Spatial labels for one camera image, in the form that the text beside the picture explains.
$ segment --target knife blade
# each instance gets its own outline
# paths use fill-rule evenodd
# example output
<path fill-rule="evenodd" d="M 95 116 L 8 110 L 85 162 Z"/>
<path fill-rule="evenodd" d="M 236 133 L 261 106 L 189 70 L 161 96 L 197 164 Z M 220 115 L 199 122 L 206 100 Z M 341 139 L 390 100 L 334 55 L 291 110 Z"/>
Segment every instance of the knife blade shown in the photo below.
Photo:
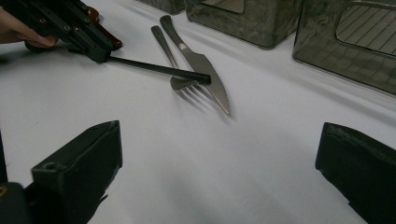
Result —
<path fill-rule="evenodd" d="M 228 102 L 227 92 L 215 71 L 212 63 L 206 58 L 204 54 L 199 54 L 192 51 L 177 34 L 175 27 L 172 24 L 170 16 L 166 15 L 160 18 L 161 26 L 169 35 L 172 41 L 177 45 L 178 49 L 190 64 L 192 70 L 198 73 L 208 74 L 211 77 L 211 83 L 205 84 L 209 92 L 216 99 L 222 110 L 226 114 L 230 114 L 230 105 Z"/>

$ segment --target metal cutlery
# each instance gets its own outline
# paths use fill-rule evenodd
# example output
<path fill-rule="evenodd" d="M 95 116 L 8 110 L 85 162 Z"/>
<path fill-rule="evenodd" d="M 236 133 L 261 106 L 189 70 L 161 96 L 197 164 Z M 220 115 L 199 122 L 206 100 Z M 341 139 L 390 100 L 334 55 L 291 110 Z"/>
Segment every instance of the metal cutlery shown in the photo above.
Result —
<path fill-rule="evenodd" d="M 159 26 L 151 27 L 151 32 L 154 34 L 161 48 L 165 52 L 165 55 L 168 57 L 169 62 L 172 64 L 172 67 L 178 68 L 175 58 L 173 57 L 172 51 L 169 49 L 169 46 L 166 42 L 165 37 L 163 36 L 163 31 Z M 183 77 L 172 76 L 171 78 L 171 87 L 174 91 L 181 91 L 182 89 L 189 87 L 191 85 L 198 85 L 198 81 L 186 79 Z"/>
<path fill-rule="evenodd" d="M 186 58 L 187 62 L 190 64 L 195 72 L 208 74 L 211 77 L 210 84 L 204 84 L 215 100 L 218 102 L 222 110 L 226 114 L 230 114 L 230 105 L 228 102 L 227 92 L 216 73 L 213 65 L 203 54 L 198 54 L 192 51 L 177 34 L 175 27 L 172 24 L 172 19 L 170 16 L 163 16 L 160 19 L 161 25 L 165 32 L 169 35 L 172 41 L 177 45 L 181 53 Z"/>

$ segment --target gray basket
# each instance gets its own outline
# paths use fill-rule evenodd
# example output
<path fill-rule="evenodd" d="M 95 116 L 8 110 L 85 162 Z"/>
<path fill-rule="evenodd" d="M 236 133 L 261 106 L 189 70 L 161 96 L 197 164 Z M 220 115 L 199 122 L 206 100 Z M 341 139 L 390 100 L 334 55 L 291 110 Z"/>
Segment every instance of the gray basket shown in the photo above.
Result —
<path fill-rule="evenodd" d="M 184 9 L 184 0 L 137 0 L 156 7 L 170 14 L 177 14 Z"/>
<path fill-rule="evenodd" d="M 293 57 L 396 94 L 396 2 L 305 0 Z"/>
<path fill-rule="evenodd" d="M 303 0 L 185 0 L 187 17 L 272 49 L 297 28 Z"/>

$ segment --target tool with black grip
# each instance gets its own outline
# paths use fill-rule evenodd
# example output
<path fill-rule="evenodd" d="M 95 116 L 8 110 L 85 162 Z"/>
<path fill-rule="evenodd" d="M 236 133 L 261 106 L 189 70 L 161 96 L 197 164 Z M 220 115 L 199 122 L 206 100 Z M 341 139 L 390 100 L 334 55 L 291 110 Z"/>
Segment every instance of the tool with black grip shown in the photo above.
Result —
<path fill-rule="evenodd" d="M 79 0 L 3 0 L 2 6 L 39 35 L 54 35 L 72 43 L 97 63 L 105 62 L 115 49 L 90 18 L 89 7 Z"/>

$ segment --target fork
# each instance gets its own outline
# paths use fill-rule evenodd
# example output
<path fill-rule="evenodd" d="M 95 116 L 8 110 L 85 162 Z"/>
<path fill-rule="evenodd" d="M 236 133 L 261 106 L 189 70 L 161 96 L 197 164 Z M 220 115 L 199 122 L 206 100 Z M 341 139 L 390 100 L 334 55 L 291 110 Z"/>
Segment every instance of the fork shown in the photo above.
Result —
<path fill-rule="evenodd" d="M 163 36 L 163 31 L 161 30 L 161 28 L 157 25 L 153 26 L 151 27 L 151 32 L 154 34 L 161 48 L 163 48 L 163 51 L 168 57 L 169 62 L 172 64 L 172 67 L 178 68 L 175 58 L 173 57 L 172 51 L 169 49 L 166 39 Z M 170 82 L 171 82 L 171 87 L 174 91 L 181 91 L 190 86 L 195 86 L 199 84 L 198 81 L 196 80 L 186 79 L 183 77 L 175 77 L 175 76 L 171 78 Z"/>

